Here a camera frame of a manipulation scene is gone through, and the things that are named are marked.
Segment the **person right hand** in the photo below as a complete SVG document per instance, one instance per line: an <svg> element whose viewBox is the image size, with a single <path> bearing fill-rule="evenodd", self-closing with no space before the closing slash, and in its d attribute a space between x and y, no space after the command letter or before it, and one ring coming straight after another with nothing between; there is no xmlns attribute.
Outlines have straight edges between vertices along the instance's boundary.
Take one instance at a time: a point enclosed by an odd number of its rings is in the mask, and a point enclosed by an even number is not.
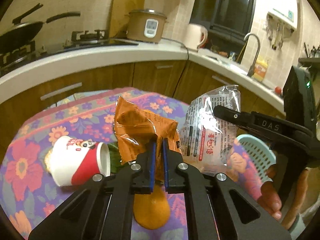
<svg viewBox="0 0 320 240"><path fill-rule="evenodd" d="M281 224L282 226L289 230L293 226L297 215L306 198L306 192L308 189L308 176L309 170L304 169L297 180L296 193L285 217L283 218ZM261 196L257 200L258 204L263 207L274 219L280 221L282 217L281 199L274 187L274 183L271 181L266 181L261 186Z"/></svg>

